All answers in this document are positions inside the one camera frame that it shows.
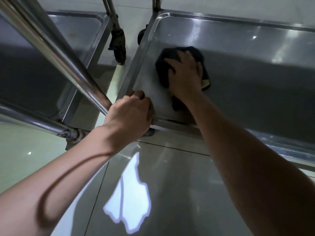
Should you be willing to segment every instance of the metal pole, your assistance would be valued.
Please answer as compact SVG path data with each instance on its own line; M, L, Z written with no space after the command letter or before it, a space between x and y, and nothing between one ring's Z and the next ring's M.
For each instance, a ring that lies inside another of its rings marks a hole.
M113 30L120 29L119 23L118 23L118 16L116 14L114 4L112 0L103 0L105 10L111 21L113 22Z
M37 129L69 140L74 140L79 137L79 131L77 129L67 127L49 118L31 113L4 100L0 101L0 115L9 117L10 120L13 120L15 123L36 127Z
M45 24L44 19L42 20L44 25L36 26L34 19L40 19L43 14L38 6L29 8L29 11L32 12L31 16L25 15L27 13L25 7L15 0L0 0L0 14L106 115L112 103L82 62L60 38L52 33L52 29Z
M161 0L152 0L152 9L153 11L161 10Z

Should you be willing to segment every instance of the stainless steel cart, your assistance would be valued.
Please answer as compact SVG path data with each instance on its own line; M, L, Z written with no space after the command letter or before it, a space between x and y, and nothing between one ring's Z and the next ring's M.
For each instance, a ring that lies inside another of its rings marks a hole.
M200 136L188 111L173 111L155 71L163 48L194 46L212 82L205 94L225 115L282 156L315 162L314 28L163 10L152 1L118 98L141 89L153 102L153 129Z
M103 2L106 13L45 12L37 0L0 0L2 121L28 124L76 143L85 132L68 125L81 93L107 113L111 102L91 74L110 33L109 49L120 64L126 48L112 0Z

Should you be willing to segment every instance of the stainless steel tray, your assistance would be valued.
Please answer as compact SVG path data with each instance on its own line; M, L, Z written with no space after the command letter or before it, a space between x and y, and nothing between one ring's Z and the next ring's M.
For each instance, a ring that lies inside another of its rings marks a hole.
M173 111L155 71L165 47L194 46L205 56L220 110L281 155L315 162L315 32L261 20L154 12L119 92L152 99L152 128L200 135L187 110Z
M105 13L48 12L92 74L112 30ZM69 124L81 93L0 16L0 98Z

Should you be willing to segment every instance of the black cloth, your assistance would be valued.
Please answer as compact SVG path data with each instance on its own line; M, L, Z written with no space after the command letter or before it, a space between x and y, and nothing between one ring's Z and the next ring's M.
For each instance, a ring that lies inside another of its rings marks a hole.
M160 83L162 84L163 87L168 88L169 83L168 83L168 69L172 69L174 72L175 70L173 67L171 67L164 59L169 58L169 59L176 59L180 61L179 56L177 55L177 51L189 51L191 55L195 58L196 62L200 62L203 67L203 76L202 80L209 80L209 75L207 73L206 68L204 67L204 57L202 53L196 49L195 47L189 46L189 47L175 47L175 48L165 48L162 50L160 56L158 57L156 63L155 63L155 68L158 73L158 77L160 79ZM210 87L210 80L209 84L204 87L202 90L205 90ZM174 111L178 111L179 109L183 108L185 105L175 96L172 96L172 108Z

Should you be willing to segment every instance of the metal frame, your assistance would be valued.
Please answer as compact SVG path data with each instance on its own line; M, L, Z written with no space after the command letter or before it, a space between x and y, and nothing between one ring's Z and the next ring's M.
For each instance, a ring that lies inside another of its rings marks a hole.
M113 30L120 29L112 0L103 0ZM0 14L50 63L52 63L101 113L112 105L77 58L37 0L0 0ZM9 103L0 103L0 114L67 139L79 138L78 130L30 113Z
M134 59L131 63L131 66L126 73L126 76L123 76L124 82L120 91L118 93L117 99L122 98L129 90L131 90L136 82L138 72L142 66L142 63L145 59L146 52L151 43L152 36L158 25L160 19L168 17L170 15L175 15L179 17L186 17L187 15L198 16L200 19L218 19L218 20L229 20L232 22L242 22L242 23L257 23L257 20L246 19L246 18L234 18L218 15L209 15L209 14L195 14L192 12L185 11L174 11L174 10L163 10L161 9L161 0L152 0L152 17L147 25L146 31L142 38L142 41L137 49L137 52L134 56ZM305 27L299 24L291 25L287 23L279 23L272 21L259 21L259 24L265 26L278 26L280 28L288 28L294 30L314 30L314 27ZM160 119L153 117L151 128L158 129L162 131L174 131L181 132L188 135L194 135L201 138L201 132L196 125L187 125L185 123L169 121L167 119ZM264 144L273 149L275 152L281 156L294 158L302 161L315 163L315 146L313 144L292 140L283 137L272 136L270 134L265 134L262 132L248 130L258 139L260 139Z

